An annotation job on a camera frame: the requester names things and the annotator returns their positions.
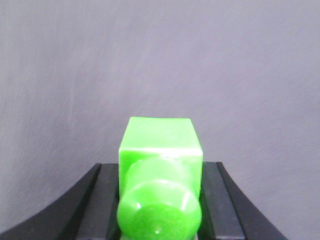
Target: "plastic part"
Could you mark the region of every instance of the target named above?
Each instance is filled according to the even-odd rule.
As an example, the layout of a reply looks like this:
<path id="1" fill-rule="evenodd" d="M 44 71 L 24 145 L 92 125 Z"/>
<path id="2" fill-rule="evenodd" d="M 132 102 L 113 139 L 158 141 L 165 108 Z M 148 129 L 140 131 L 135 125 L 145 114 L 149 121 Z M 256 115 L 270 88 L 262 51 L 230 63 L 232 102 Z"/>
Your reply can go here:
<path id="1" fill-rule="evenodd" d="M 188 118 L 132 117 L 119 149 L 118 223 L 133 240 L 187 240 L 201 222 L 203 152 Z"/>

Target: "black curved support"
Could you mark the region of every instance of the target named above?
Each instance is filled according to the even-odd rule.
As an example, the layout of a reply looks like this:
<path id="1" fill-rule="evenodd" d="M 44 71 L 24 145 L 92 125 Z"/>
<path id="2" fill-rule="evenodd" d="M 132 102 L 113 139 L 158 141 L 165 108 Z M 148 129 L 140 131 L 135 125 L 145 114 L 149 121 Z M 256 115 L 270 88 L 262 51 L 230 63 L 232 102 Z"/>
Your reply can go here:
<path id="1" fill-rule="evenodd" d="M 217 162 L 243 231 L 248 240 L 287 240 L 287 238 L 256 208 L 232 180 L 222 162 Z"/>
<path id="2" fill-rule="evenodd" d="M 0 240 L 119 240 L 118 203 L 118 165 L 96 164 L 51 205 L 0 234 Z M 287 240 L 221 162 L 203 163 L 200 204 L 199 240 Z"/>
<path id="3" fill-rule="evenodd" d="M 0 240 L 71 240 L 77 234 L 101 164 L 45 209 L 0 235 Z"/>

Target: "gray wall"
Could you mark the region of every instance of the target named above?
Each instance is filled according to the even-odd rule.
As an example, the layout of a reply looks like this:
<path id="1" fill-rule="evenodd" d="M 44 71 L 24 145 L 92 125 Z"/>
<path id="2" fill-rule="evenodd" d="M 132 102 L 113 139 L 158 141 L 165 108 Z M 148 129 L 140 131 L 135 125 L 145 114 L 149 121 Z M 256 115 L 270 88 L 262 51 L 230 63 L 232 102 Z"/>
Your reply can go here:
<path id="1" fill-rule="evenodd" d="M 2 0 L 0 55 L 0 232 L 154 116 L 192 118 L 205 160 L 320 239 L 320 1 Z"/>

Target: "green cylinder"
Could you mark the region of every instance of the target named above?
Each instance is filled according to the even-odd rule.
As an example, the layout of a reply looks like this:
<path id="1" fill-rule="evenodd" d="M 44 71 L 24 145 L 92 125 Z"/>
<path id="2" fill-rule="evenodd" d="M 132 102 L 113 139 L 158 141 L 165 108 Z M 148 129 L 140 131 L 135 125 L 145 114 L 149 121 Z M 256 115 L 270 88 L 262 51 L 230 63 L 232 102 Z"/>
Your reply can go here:
<path id="1" fill-rule="evenodd" d="M 118 207 L 122 232 L 134 240 L 187 240 L 201 222 L 188 167 L 178 159 L 151 157 L 126 175 Z"/>

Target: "green toy block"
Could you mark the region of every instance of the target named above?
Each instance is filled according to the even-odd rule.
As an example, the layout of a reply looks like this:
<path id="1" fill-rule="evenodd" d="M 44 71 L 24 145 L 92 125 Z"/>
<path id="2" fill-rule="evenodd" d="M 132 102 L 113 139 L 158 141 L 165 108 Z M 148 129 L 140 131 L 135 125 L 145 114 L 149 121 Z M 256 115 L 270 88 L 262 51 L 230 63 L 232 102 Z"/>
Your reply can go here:
<path id="1" fill-rule="evenodd" d="M 119 148 L 118 223 L 133 240 L 188 240 L 201 221 L 203 152 L 188 118 L 131 117 Z"/>

